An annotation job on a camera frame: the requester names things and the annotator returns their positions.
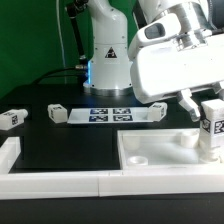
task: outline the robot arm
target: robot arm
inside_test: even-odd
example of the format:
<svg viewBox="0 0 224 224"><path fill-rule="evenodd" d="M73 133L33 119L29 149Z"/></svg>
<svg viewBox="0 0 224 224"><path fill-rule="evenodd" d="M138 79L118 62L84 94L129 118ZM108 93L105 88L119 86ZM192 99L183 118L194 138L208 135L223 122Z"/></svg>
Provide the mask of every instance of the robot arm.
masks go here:
<svg viewBox="0 0 224 224"><path fill-rule="evenodd" d="M224 35L212 36L209 3L207 0L137 1L135 20L140 30L130 45L129 57L133 59L133 89L140 102L177 97L192 120L198 121L200 112L190 98L191 92L219 86L216 92L223 93ZM170 28L171 15L176 16L172 21L176 30ZM150 27L155 24L165 32L154 35L155 29ZM147 29L155 38L147 38Z"/></svg>

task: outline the black cable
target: black cable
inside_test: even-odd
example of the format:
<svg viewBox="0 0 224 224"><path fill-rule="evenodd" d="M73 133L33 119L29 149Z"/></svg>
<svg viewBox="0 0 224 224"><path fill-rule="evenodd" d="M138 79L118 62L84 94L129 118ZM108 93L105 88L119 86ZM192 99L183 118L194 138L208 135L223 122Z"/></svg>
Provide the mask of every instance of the black cable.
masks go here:
<svg viewBox="0 0 224 224"><path fill-rule="evenodd" d="M58 73L58 72L64 72L64 71L69 71L69 70L73 70L75 71L76 68L75 67L68 67L68 68L61 68L61 69L55 69L55 70L52 70L52 71L49 71L47 73L45 73L44 75L42 75L41 77L39 77L38 79L34 80L32 82L32 84L38 84L42 79L52 75L52 74L55 74L55 73Z"/></svg>
<svg viewBox="0 0 224 224"><path fill-rule="evenodd" d="M61 77L79 77L82 76L83 74L73 74L73 75L51 75L51 76L46 76L42 78L40 81L43 79L50 79L50 78L61 78Z"/></svg>
<svg viewBox="0 0 224 224"><path fill-rule="evenodd" d="M224 28L212 30L212 35L219 35L224 33Z"/></svg>

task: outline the green background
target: green background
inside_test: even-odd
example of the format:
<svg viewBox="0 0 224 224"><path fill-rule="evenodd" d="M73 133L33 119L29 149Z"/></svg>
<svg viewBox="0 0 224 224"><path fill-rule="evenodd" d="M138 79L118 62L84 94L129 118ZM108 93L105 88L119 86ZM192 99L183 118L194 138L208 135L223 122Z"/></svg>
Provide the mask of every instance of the green background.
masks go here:
<svg viewBox="0 0 224 224"><path fill-rule="evenodd" d="M66 67L78 64L78 52L65 6L60 0L61 29ZM134 0L110 0L128 18L129 43L136 32L131 15ZM1 0L0 3L0 98L14 87L29 84L42 74L63 68L56 17L56 0ZM92 56L91 19L88 10L78 16L88 58ZM64 79L42 83L63 83Z"/></svg>

